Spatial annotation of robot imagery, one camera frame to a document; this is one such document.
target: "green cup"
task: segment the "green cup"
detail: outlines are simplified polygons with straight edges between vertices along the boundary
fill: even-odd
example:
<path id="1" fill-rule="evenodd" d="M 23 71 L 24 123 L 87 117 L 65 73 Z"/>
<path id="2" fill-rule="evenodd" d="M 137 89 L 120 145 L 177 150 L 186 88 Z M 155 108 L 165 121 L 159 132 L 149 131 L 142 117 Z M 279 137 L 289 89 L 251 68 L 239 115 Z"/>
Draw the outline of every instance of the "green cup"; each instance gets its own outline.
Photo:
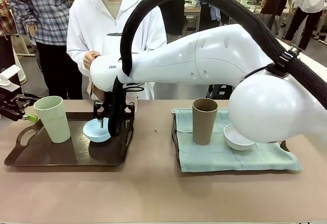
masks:
<path id="1" fill-rule="evenodd" d="M 58 96 L 48 96 L 38 100 L 34 109 L 41 119 L 52 142 L 62 143 L 71 137 L 63 99 Z"/>

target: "blue plaid shirt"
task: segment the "blue plaid shirt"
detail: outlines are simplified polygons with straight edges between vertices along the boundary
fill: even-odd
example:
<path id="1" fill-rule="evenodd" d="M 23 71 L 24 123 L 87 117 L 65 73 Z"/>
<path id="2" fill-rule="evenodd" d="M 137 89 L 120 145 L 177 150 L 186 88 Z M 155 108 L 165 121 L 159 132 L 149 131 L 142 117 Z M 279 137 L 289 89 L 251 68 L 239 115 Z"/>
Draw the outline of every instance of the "blue plaid shirt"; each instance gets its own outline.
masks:
<path id="1" fill-rule="evenodd" d="M 37 24 L 36 42 L 66 45 L 69 9 L 72 0 L 8 0 L 20 35 L 26 35 L 26 25 Z"/>

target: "tray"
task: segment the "tray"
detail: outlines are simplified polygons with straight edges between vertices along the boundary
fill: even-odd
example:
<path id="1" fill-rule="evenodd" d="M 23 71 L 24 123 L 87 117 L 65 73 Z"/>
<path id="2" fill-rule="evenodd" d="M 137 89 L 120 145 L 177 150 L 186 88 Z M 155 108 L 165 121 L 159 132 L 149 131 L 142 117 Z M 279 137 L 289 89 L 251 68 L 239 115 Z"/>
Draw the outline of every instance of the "tray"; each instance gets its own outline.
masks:
<path id="1" fill-rule="evenodd" d="M 172 138 L 173 138 L 173 143 L 175 145 L 176 149 L 176 159 L 177 162 L 180 163 L 179 160 L 179 148 L 178 148 L 178 139 L 177 139 L 177 123 L 176 123 L 176 114 L 173 114 L 173 128 L 172 128 Z M 284 151 L 290 152 L 289 149 L 287 148 L 286 141 L 281 142 L 281 148 Z"/>
<path id="2" fill-rule="evenodd" d="M 134 119 L 122 126 L 121 135 L 102 143 L 90 142 L 83 134 L 84 125 L 93 119 L 93 113 L 66 113 L 71 138 L 64 143 L 52 143 L 41 120 L 23 130 L 13 151 L 5 159 L 8 166 L 119 166 L 126 161 L 134 135 Z M 23 136 L 36 132 L 26 146 Z"/>

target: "white bowl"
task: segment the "white bowl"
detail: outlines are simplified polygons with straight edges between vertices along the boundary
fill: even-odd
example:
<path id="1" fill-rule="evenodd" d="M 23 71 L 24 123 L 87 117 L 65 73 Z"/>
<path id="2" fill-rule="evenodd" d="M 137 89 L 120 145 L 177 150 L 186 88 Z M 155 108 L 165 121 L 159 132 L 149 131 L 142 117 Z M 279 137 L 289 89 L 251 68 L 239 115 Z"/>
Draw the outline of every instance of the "white bowl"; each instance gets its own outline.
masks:
<path id="1" fill-rule="evenodd" d="M 255 144 L 254 141 L 242 136 L 233 125 L 225 127 L 224 137 L 228 146 L 239 151 L 248 150 Z"/>
<path id="2" fill-rule="evenodd" d="M 86 123 L 83 128 L 84 135 L 92 142 L 104 142 L 109 140 L 111 135 L 108 131 L 109 118 L 103 119 L 103 128 L 97 119 L 93 119 Z"/>

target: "white hoodie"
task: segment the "white hoodie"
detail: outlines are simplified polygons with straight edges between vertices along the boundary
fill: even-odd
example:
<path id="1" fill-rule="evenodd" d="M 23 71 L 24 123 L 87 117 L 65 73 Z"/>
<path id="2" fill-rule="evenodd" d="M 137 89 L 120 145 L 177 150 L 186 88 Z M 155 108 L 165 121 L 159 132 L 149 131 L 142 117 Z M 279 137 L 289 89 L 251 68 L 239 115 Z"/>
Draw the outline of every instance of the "white hoodie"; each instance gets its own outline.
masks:
<path id="1" fill-rule="evenodd" d="M 111 16 L 102 0 L 75 0 L 69 16 L 67 53 L 78 64 L 82 74 L 90 77 L 83 59 L 88 51 L 101 55 L 120 52 L 120 38 L 104 46 L 107 34 L 122 33 L 127 19 L 141 0 L 123 0 L 117 19 Z M 132 52 L 151 51 L 167 44 L 165 25 L 159 7 L 153 9 L 137 29 Z M 154 83 L 146 83 L 139 99 L 154 99 Z"/>

